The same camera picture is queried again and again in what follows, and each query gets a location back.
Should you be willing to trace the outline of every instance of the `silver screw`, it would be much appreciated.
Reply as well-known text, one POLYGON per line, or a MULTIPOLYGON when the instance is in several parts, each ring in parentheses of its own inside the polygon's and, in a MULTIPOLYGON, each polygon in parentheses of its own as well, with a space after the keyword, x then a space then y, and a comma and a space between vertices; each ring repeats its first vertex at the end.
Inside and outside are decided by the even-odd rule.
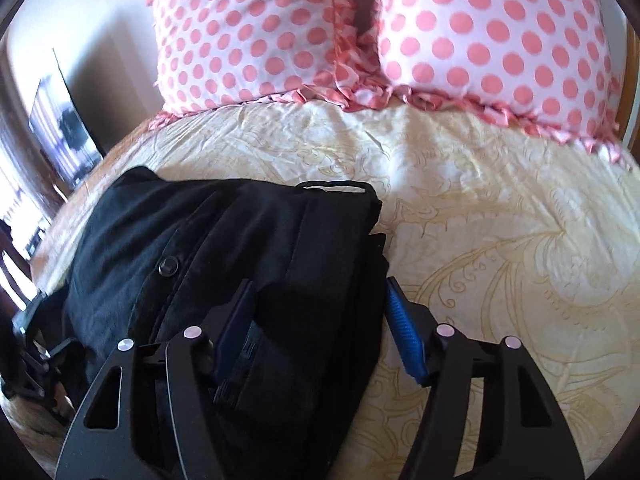
POLYGON ((517 350, 522 346, 522 341, 514 335, 507 336, 504 339, 504 344, 513 350, 517 350))
POLYGON ((442 337, 451 337, 456 333, 456 329, 450 324, 442 323, 436 327, 436 332, 442 337))
POLYGON ((196 339, 202 334, 202 329, 199 326, 190 326, 184 329, 184 336, 187 339, 196 339))
POLYGON ((126 352, 127 350, 131 350, 133 348, 133 339, 123 339, 118 343, 118 350, 121 352, 126 352))

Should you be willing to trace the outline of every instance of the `pillowcase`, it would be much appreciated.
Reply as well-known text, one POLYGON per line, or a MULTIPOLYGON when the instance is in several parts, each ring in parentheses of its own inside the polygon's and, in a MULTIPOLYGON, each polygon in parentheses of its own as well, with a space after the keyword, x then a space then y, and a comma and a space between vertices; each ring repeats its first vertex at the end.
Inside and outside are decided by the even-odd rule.
POLYGON ((599 0, 380 0, 378 51, 394 92, 455 104, 530 134, 605 145, 612 78, 599 0))
POLYGON ((370 100, 352 0, 147 0, 165 100, 152 122, 223 105, 370 100))

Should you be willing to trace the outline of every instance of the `yellow floral bedding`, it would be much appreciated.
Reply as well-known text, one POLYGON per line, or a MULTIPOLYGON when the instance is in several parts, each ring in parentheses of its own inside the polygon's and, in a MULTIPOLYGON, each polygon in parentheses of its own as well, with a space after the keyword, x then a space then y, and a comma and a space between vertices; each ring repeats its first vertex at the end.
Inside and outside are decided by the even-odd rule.
MULTIPOLYGON (((556 394, 591 473, 640 402, 640 180, 582 149, 399 102, 345 114, 323 102, 222 108, 140 128, 60 212, 33 261, 64 279, 103 190, 145 165, 169 180, 363 180, 384 206, 390 273, 407 296, 472 338, 519 335, 556 394)), ((334 480, 389 480, 424 410, 388 328, 334 480)), ((458 472, 471 468, 481 388, 472 389, 458 472)))

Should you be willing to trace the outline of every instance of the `television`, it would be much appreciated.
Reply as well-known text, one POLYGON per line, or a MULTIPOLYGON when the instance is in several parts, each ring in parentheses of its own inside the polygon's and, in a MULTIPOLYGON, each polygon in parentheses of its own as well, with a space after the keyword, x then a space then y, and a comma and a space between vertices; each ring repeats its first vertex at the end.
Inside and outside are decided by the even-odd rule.
POLYGON ((71 190, 102 160, 74 106, 57 59, 56 70, 40 80, 29 126, 44 155, 71 190))

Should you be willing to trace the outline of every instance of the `folded black jacket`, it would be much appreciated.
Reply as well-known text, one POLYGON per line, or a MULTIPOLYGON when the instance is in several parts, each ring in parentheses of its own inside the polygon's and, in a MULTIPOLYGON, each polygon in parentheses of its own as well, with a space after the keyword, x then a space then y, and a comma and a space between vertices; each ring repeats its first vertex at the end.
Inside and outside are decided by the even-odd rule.
POLYGON ((364 192, 127 171, 97 203, 62 298, 62 336, 86 347, 63 369, 75 405, 121 339, 166 341, 249 278, 254 323, 211 399, 225 474, 324 478, 378 358, 387 270, 384 235, 369 235, 380 201, 341 185, 364 192))

